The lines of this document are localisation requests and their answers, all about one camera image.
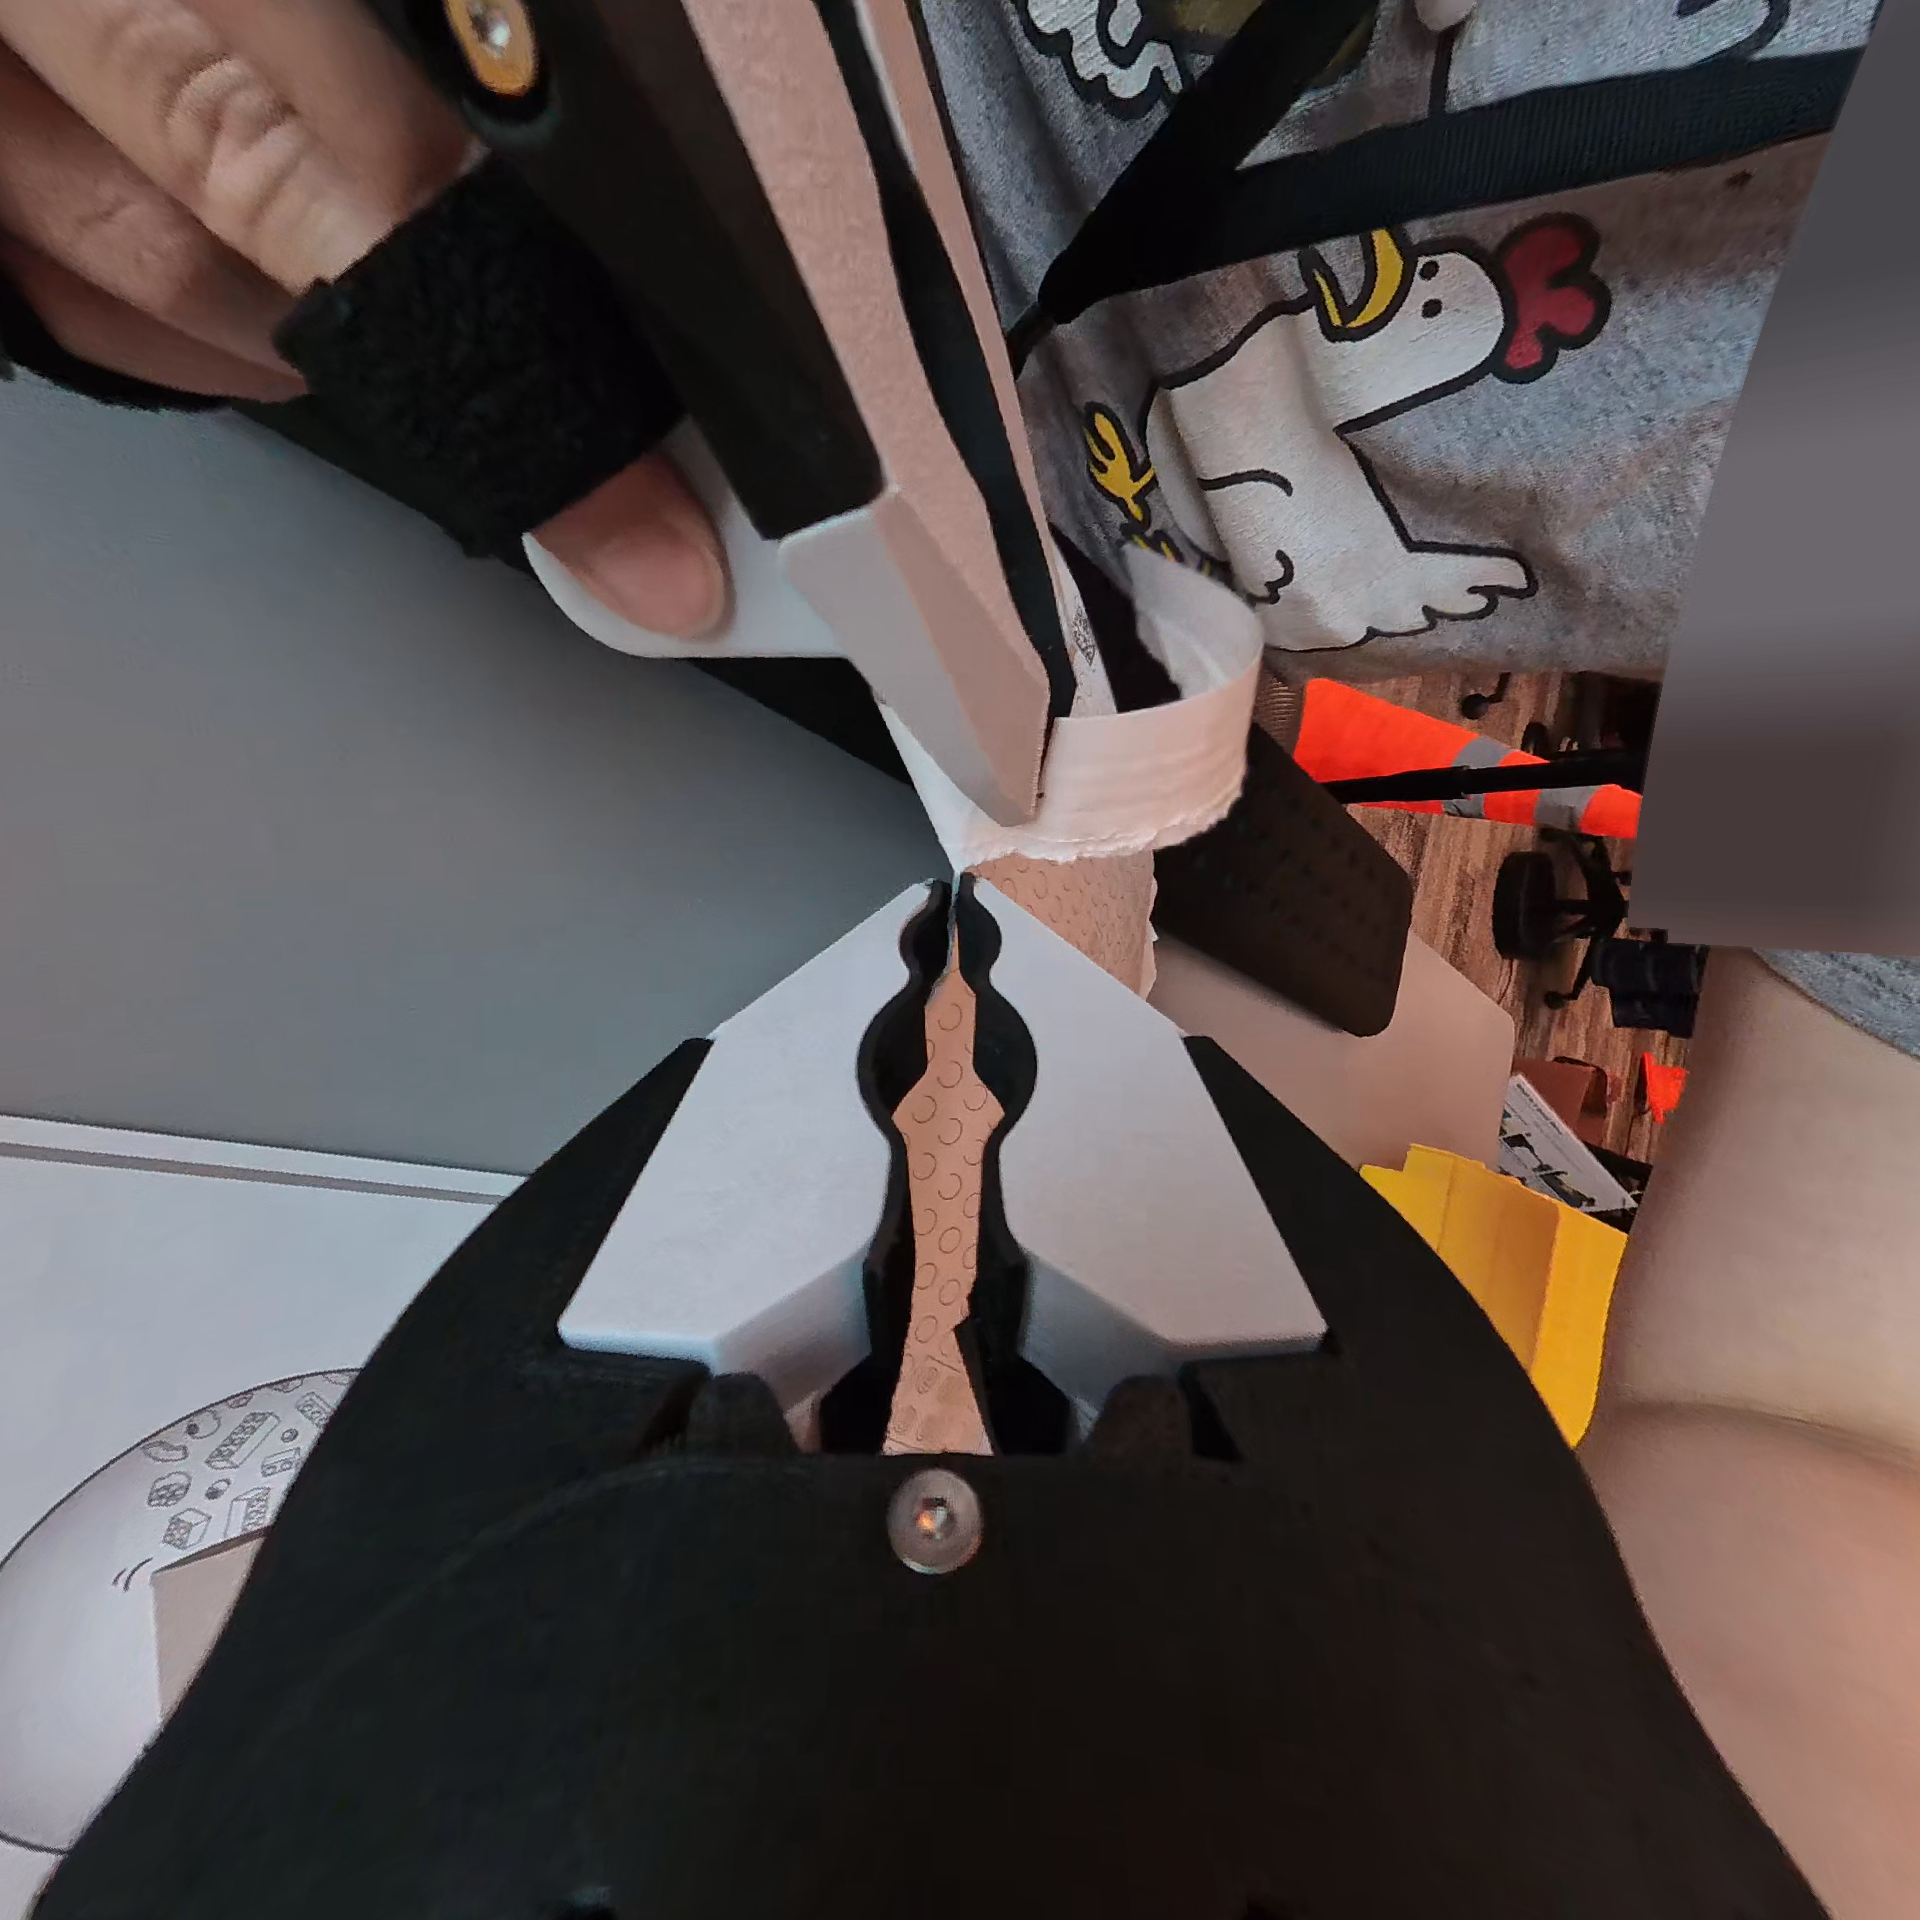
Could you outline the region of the yellow plastic bin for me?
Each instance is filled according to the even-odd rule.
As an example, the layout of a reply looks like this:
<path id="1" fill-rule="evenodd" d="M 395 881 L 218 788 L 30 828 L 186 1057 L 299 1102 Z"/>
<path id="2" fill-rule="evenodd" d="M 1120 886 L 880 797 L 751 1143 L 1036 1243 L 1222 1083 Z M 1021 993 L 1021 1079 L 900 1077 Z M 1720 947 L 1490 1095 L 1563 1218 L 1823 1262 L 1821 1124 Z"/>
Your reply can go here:
<path id="1" fill-rule="evenodd" d="M 1413 1145 L 1402 1167 L 1359 1174 L 1474 1295 L 1576 1445 L 1592 1417 L 1624 1234 L 1429 1145 Z"/>

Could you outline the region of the white paper bag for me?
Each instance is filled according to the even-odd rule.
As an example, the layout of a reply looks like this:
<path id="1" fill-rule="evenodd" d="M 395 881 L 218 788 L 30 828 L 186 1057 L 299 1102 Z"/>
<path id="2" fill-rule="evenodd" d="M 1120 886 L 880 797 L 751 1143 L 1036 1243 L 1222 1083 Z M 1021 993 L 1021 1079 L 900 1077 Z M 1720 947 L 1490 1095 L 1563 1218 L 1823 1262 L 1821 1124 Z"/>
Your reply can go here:
<path id="1" fill-rule="evenodd" d="M 1077 692 L 1046 748 L 1032 822 L 1000 828 L 931 761 L 890 708 L 880 716 L 956 875 L 987 881 L 1125 989 L 1154 983 L 1151 852 L 1215 825 L 1243 781 L 1243 738 L 1262 663 L 1255 618 L 1210 583 L 1144 570 L 1150 639 L 1170 645 L 1172 700 L 1117 708 L 1120 673 L 1096 650 L 1086 583 L 1108 579 L 1070 543 L 1053 581 L 1067 610 Z M 887 1454 L 984 1454 L 958 1330 L 970 1315 L 982 1210 L 982 1156 L 1000 1102 L 975 1068 L 975 993 L 958 958 L 923 1014 L 927 1066 L 893 1113 L 904 1147 L 914 1281 L 883 1446 Z"/>

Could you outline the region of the black office chair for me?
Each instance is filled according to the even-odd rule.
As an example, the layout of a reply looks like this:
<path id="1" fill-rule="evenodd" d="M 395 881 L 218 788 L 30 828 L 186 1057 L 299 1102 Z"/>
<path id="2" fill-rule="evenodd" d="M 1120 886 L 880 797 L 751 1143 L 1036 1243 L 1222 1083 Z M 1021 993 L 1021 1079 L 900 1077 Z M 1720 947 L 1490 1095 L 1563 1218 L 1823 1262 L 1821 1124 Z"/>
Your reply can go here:
<path id="1" fill-rule="evenodd" d="M 1571 851 L 1584 899 L 1558 895 L 1548 851 L 1507 854 L 1492 895 L 1494 949 L 1511 962 L 1535 965 L 1551 961 L 1563 943 L 1584 943 L 1571 986 L 1543 993 L 1548 1009 L 1567 1009 L 1591 983 L 1599 983 L 1611 997 L 1613 1026 L 1691 1041 L 1709 949 L 1676 943 L 1659 927 L 1648 937 L 1628 937 L 1629 874 L 1611 867 L 1604 844 L 1554 828 L 1543 828 L 1541 836 Z"/>

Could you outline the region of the orange traffic cone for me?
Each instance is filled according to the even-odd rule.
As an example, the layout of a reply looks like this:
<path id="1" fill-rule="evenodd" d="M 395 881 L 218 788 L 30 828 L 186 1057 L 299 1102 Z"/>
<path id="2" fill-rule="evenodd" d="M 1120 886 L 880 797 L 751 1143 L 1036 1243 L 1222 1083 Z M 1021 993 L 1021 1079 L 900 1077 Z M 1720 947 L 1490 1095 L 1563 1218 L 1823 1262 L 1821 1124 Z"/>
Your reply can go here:
<path id="1" fill-rule="evenodd" d="M 1335 678 L 1311 678 L 1302 687 L 1302 719 L 1291 755 L 1319 785 L 1418 774 L 1442 765 L 1480 771 L 1533 761 L 1533 755 L 1509 749 L 1470 726 L 1397 706 Z M 1395 806 L 1628 841 L 1640 828 L 1640 796 L 1621 785 L 1501 790 L 1464 801 L 1399 801 Z"/>

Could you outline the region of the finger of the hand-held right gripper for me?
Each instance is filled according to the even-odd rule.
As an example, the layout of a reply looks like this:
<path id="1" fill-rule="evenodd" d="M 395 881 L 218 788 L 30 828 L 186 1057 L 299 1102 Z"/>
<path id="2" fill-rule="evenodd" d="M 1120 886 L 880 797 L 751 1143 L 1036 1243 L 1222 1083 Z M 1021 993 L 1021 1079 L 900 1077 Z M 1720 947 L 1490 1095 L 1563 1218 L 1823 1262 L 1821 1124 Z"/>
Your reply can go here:
<path id="1" fill-rule="evenodd" d="M 868 52 L 890 90 L 902 151 L 948 260 L 951 294 L 936 334 L 920 346 L 920 359 L 987 510 L 998 570 L 1046 670 L 1046 692 L 1070 700 L 1077 692 L 1077 651 L 1053 583 L 1016 385 L 917 4 L 868 2 Z"/>
<path id="2" fill-rule="evenodd" d="M 868 4 L 698 2 L 692 31 L 880 460 L 876 500 L 779 541 L 872 695 L 1000 825 L 1040 805 L 1050 678 L 920 346 L 954 292 Z"/>

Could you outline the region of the person's left forearm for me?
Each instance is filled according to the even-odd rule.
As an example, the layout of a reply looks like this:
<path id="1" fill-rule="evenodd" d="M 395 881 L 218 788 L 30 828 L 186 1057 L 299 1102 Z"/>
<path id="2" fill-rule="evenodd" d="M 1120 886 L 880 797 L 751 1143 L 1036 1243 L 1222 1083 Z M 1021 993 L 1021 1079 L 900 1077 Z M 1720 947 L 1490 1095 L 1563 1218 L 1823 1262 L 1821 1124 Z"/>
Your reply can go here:
<path id="1" fill-rule="evenodd" d="M 1917 1892 L 1917 1066 L 1717 951 L 1582 1463 L 1834 1915 Z"/>

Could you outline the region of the person's right hand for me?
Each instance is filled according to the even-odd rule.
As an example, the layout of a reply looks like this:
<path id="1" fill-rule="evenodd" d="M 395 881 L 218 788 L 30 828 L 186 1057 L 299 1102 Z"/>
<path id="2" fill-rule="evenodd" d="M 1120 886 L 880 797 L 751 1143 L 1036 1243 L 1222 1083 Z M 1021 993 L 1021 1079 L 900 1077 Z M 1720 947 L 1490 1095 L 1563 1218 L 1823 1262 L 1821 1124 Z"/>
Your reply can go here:
<path id="1" fill-rule="evenodd" d="M 610 279 L 360 4 L 3 4 L 4 378 L 227 404 L 676 637 L 723 543 Z"/>

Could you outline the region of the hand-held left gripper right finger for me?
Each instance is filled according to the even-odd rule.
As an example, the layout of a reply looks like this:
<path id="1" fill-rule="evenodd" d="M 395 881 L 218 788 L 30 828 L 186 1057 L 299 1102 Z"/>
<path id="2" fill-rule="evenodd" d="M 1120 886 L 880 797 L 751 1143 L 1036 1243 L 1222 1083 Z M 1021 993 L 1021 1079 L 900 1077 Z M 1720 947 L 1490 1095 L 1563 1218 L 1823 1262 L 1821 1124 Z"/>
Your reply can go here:
<path id="1" fill-rule="evenodd" d="M 963 881 L 954 925 L 1000 1109 L 959 1329 L 991 1446 L 1063 1451 L 1128 1377 L 1311 1354 L 1323 1315 L 1179 1029 L 991 886 Z"/>

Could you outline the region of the person in grey shirt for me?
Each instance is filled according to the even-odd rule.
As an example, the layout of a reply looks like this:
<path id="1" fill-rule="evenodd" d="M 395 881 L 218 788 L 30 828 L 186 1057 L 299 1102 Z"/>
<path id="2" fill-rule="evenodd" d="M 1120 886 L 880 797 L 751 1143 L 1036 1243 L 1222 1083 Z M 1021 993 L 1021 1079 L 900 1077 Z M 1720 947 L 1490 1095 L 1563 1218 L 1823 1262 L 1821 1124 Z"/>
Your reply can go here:
<path id="1" fill-rule="evenodd" d="M 1052 517 L 1271 650 L 1663 673 L 1827 137 L 1678 154 L 1691 100 L 1854 61 L 1882 4 L 1364 4 L 1237 181 L 1128 209 L 1038 341 Z"/>

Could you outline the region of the cardboard box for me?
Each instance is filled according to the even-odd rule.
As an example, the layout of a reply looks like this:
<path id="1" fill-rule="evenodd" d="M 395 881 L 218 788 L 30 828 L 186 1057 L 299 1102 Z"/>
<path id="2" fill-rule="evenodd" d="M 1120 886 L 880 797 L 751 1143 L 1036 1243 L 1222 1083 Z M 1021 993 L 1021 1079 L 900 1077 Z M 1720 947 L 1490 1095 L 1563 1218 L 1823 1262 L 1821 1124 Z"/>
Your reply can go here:
<path id="1" fill-rule="evenodd" d="M 1640 1174 L 1603 1156 L 1611 1083 L 1591 1062 L 1516 1061 L 1500 1123 L 1496 1167 L 1576 1212 L 1638 1207 Z"/>

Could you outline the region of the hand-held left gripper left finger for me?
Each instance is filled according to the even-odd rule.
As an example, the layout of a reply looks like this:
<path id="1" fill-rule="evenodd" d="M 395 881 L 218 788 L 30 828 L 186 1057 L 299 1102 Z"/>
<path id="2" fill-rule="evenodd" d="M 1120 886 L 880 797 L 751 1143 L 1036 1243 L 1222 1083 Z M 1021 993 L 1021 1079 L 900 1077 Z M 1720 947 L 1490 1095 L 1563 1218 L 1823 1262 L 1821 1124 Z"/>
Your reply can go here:
<path id="1" fill-rule="evenodd" d="M 951 890 L 872 911 L 710 1036 L 559 1317 L 581 1354 L 751 1373 L 811 1406 L 871 1350 L 861 1274 L 904 1222 L 896 1111 L 927 1066 Z"/>

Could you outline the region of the grey desk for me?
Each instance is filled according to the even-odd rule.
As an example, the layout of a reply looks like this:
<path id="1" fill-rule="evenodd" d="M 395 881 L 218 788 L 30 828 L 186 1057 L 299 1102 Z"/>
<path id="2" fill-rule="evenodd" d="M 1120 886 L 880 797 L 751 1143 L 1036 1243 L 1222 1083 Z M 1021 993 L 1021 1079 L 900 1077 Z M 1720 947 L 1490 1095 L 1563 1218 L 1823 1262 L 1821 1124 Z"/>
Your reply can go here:
<path id="1" fill-rule="evenodd" d="M 524 1172 L 946 868 L 250 421 L 21 378 L 3 466 L 10 1115 Z"/>

